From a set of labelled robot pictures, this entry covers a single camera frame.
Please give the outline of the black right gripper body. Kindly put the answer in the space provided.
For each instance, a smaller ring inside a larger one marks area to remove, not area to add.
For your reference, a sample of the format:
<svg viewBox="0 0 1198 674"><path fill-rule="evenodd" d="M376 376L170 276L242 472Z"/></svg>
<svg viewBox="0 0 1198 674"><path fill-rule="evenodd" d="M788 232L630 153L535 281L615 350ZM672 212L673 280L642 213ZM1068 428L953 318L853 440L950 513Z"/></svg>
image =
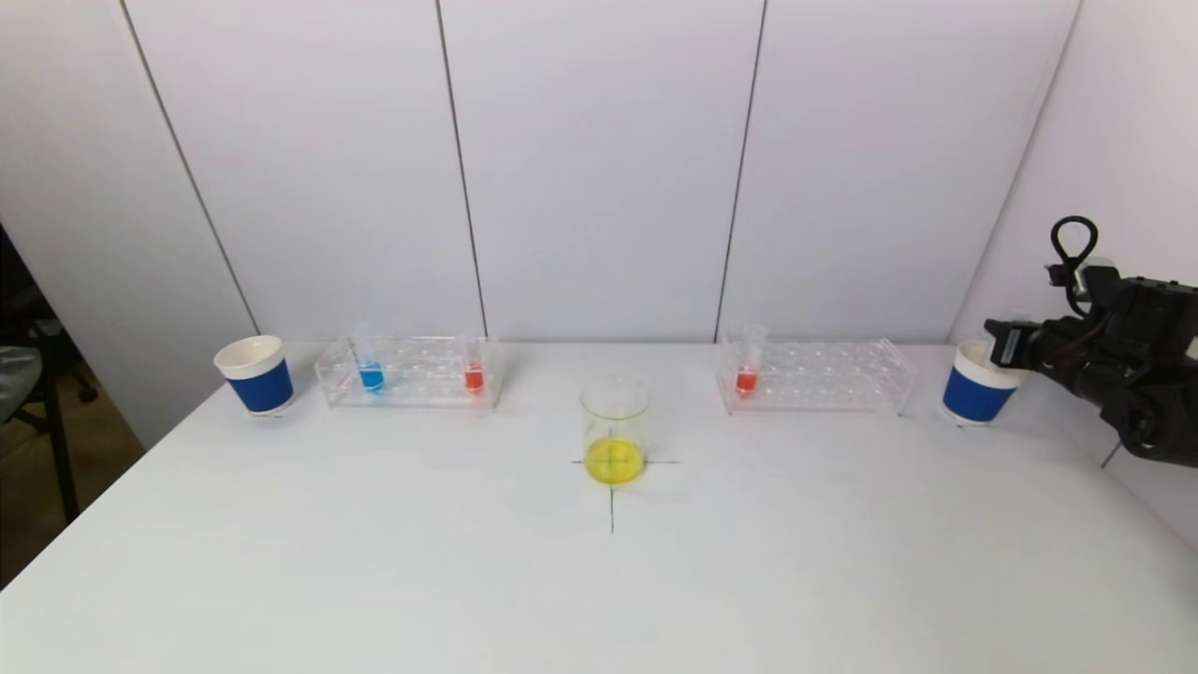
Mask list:
<svg viewBox="0 0 1198 674"><path fill-rule="evenodd" d="M1043 323L1002 321L1002 336L992 338L990 362L1004 370L1022 370L1043 375L1067 372L1067 333L1059 320Z"/></svg>

